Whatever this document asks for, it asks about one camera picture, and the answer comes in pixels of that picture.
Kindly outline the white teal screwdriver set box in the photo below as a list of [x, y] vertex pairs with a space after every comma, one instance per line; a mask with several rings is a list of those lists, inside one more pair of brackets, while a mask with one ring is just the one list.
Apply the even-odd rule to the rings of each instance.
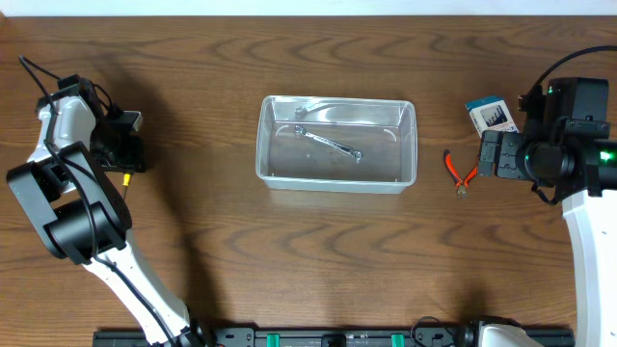
[[486, 130], [519, 132], [502, 97], [491, 95], [470, 101], [466, 109], [479, 137]]

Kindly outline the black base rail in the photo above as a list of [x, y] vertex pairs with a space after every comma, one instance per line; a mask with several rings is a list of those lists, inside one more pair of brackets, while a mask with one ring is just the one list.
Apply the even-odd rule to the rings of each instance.
[[[473, 346], [475, 333], [458, 333], [453, 327], [419, 326], [412, 330], [317, 331], [254, 330], [252, 328], [219, 329], [214, 346], [225, 347], [394, 347], [394, 346]], [[570, 330], [527, 329], [527, 335], [542, 346], [573, 347]], [[141, 332], [97, 332], [93, 347], [149, 346]]]

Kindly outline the clear plastic container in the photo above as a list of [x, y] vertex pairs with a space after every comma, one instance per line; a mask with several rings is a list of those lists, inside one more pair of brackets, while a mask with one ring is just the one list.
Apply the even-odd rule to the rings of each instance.
[[269, 95], [262, 102], [255, 173], [270, 189], [397, 195], [416, 171], [410, 101]]

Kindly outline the yellow black screwdriver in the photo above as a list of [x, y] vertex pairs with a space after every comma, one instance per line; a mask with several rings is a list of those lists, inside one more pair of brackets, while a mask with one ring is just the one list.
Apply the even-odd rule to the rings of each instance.
[[122, 198], [123, 198], [124, 200], [126, 199], [127, 191], [128, 191], [129, 186], [130, 186], [130, 183], [131, 183], [131, 178], [132, 178], [132, 174], [131, 174], [131, 173], [125, 173], [125, 174], [123, 175], [123, 182], [122, 182], [122, 187], [123, 187], [123, 190], [122, 190]]

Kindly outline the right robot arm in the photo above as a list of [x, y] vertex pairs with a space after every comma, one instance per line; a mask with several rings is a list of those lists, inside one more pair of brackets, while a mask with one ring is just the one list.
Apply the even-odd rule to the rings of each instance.
[[561, 205], [575, 268], [576, 346], [616, 343], [616, 144], [608, 92], [605, 79], [543, 72], [519, 97], [523, 130], [482, 131], [469, 174], [529, 181], [541, 201]]

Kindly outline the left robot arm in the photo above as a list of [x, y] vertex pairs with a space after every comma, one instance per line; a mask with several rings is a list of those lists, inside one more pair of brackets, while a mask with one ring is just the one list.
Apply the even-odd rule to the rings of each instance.
[[6, 180], [42, 244], [106, 284], [150, 346], [211, 346], [187, 305], [155, 274], [136, 245], [132, 217], [109, 172], [146, 169], [137, 133], [142, 115], [124, 111], [90, 79], [56, 76], [36, 106], [40, 136]]

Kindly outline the silver ring wrench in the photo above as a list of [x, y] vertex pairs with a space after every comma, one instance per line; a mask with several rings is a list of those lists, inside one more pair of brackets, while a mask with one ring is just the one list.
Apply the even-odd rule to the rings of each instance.
[[301, 125], [295, 125], [294, 126], [294, 132], [300, 136], [309, 138], [319, 144], [325, 145], [327, 147], [331, 147], [332, 149], [334, 149], [335, 151], [349, 156], [351, 158], [353, 158], [354, 160], [356, 160], [357, 162], [361, 161], [363, 158], [363, 154], [361, 151], [354, 149], [353, 147], [349, 147], [347, 145], [338, 143], [336, 141], [333, 141], [331, 139], [327, 139], [318, 135], [315, 135], [312, 132], [307, 131], [303, 126]]

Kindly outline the red black handled pliers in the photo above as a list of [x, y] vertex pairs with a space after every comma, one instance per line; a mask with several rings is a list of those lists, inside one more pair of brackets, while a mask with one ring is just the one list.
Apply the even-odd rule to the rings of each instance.
[[465, 177], [461, 177], [459, 173], [457, 172], [457, 170], [455, 169], [455, 166], [452, 162], [451, 152], [449, 149], [446, 149], [443, 152], [443, 163], [444, 163], [444, 166], [448, 174], [451, 176], [454, 182], [457, 197], [459, 199], [465, 198], [468, 194], [468, 188], [469, 188], [470, 183], [478, 175], [478, 162], [475, 162], [473, 168], [470, 170], [470, 172]]

